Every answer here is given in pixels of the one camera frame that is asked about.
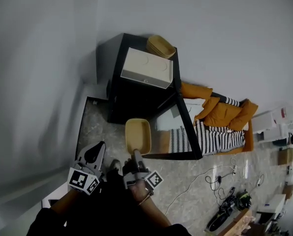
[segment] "white storage box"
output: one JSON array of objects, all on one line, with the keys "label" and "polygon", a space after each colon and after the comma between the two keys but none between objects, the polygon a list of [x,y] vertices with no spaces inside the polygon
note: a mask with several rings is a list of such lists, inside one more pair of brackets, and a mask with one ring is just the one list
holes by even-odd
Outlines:
[{"label": "white storage box", "polygon": [[173,79],[173,62],[129,48],[121,77],[166,89]]}]

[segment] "orange pillow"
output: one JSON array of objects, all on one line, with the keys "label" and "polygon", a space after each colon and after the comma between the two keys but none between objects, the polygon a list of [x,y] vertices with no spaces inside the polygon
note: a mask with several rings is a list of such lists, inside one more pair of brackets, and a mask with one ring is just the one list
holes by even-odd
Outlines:
[{"label": "orange pillow", "polygon": [[242,109],[226,103],[218,103],[205,117],[204,124],[213,127],[226,127]]},{"label": "orange pillow", "polygon": [[181,83],[181,93],[182,96],[186,99],[209,99],[213,89],[206,88],[202,86],[191,85],[182,82]]},{"label": "orange pillow", "polygon": [[205,100],[202,107],[204,108],[200,114],[195,116],[195,121],[197,119],[203,119],[206,117],[216,106],[216,104],[220,101],[218,97],[210,97],[208,100]]},{"label": "orange pillow", "polygon": [[241,105],[241,108],[242,111],[229,124],[229,128],[232,130],[242,130],[257,111],[258,105],[252,103],[250,100],[246,100]]}]

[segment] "cabinet door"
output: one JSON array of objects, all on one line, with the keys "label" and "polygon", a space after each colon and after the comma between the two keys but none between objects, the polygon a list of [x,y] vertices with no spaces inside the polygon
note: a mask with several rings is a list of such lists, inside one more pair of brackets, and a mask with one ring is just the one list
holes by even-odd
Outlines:
[{"label": "cabinet door", "polygon": [[152,148],[144,158],[198,160],[202,158],[193,121],[196,108],[187,107],[182,96],[175,94],[149,119]]}]

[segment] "gray tile floor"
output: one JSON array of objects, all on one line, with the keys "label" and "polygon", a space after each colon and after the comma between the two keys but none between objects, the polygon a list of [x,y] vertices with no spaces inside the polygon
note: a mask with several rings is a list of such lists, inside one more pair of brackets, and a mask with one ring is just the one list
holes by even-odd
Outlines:
[{"label": "gray tile floor", "polygon": [[[85,107],[83,121],[78,141],[78,150],[90,143],[105,141],[106,155],[104,165],[110,165],[114,158],[124,164],[129,158],[125,145],[125,126],[107,123],[105,120],[106,105],[93,105],[88,100]],[[199,161],[171,161],[145,159],[145,164],[150,170],[158,170],[164,178],[158,190],[152,197],[155,204],[163,213],[166,213],[168,206],[190,183],[198,176],[209,169],[221,165],[232,166],[230,159],[234,157],[238,170],[235,176],[227,176],[223,179],[221,187],[225,194],[232,186],[236,190],[251,191],[256,185],[261,174],[264,174],[264,184],[255,188],[250,194],[252,197],[252,210],[264,204],[274,194],[282,192],[282,185],[285,181],[286,167],[277,166],[278,148],[270,144],[256,145],[253,152],[240,153],[238,155],[211,155]],[[244,175],[244,168],[248,169],[247,179],[241,178]],[[221,167],[200,176],[191,185],[187,193],[180,196],[169,208],[167,217],[172,223],[184,225],[191,235],[204,235],[203,231],[217,212],[218,205],[216,198],[205,181],[205,176],[224,176],[231,172],[230,167]]]}]

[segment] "black and white striped fabric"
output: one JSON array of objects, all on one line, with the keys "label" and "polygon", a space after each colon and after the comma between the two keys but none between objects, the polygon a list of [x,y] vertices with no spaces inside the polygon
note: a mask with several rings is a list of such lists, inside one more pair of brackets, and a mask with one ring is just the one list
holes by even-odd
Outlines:
[{"label": "black and white striped fabric", "polygon": [[[184,129],[183,133],[181,135],[180,129],[171,130],[169,153],[191,151]],[[246,143],[243,131],[232,131],[226,127],[208,127],[200,120],[195,122],[195,133],[202,155],[228,152],[232,149],[245,146]]]},{"label": "black and white striped fabric", "polygon": [[225,103],[233,105],[233,106],[236,106],[236,107],[239,107],[239,105],[240,105],[239,101],[233,100],[233,99],[228,98],[228,97],[226,97]]}]

